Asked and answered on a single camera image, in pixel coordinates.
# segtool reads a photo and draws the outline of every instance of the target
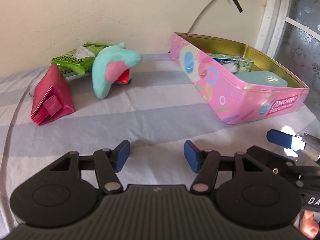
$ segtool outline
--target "green snack package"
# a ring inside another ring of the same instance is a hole
[[[214,53],[207,53],[207,55],[213,58],[215,61],[218,61],[221,65],[224,65],[226,63],[235,63],[237,66],[237,70],[240,72],[250,72],[254,64],[253,60],[245,57]]]
[[[58,65],[60,73],[64,77],[78,74],[84,75],[91,70],[94,59],[98,53],[104,48],[112,45],[114,44],[87,42],[60,57],[53,58],[51,63]]]

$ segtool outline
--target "pink wallet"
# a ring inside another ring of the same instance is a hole
[[[31,119],[42,125],[75,111],[70,87],[56,64],[52,64],[33,93]]]

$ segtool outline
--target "plush toy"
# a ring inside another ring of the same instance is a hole
[[[92,66],[92,84],[97,98],[104,99],[113,83],[127,84],[130,81],[130,68],[140,64],[142,55],[119,45],[104,48],[97,55]]]

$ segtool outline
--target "pink tin box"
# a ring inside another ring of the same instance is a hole
[[[202,50],[247,57],[254,61],[253,71],[272,71],[286,80],[288,87],[246,83]],[[308,86],[285,67],[239,42],[175,33],[171,40],[170,55],[219,119],[228,124],[251,122],[297,111],[309,92]]]

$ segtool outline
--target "person's fingers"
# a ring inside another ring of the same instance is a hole
[[[310,219],[311,217],[313,217],[313,214],[314,214],[313,211],[305,210],[303,216],[304,216],[305,219]]]
[[[310,234],[312,234],[312,235],[315,235],[315,236],[316,236],[317,233],[318,233],[318,230],[316,230],[315,228],[312,228],[312,229],[310,230]]]

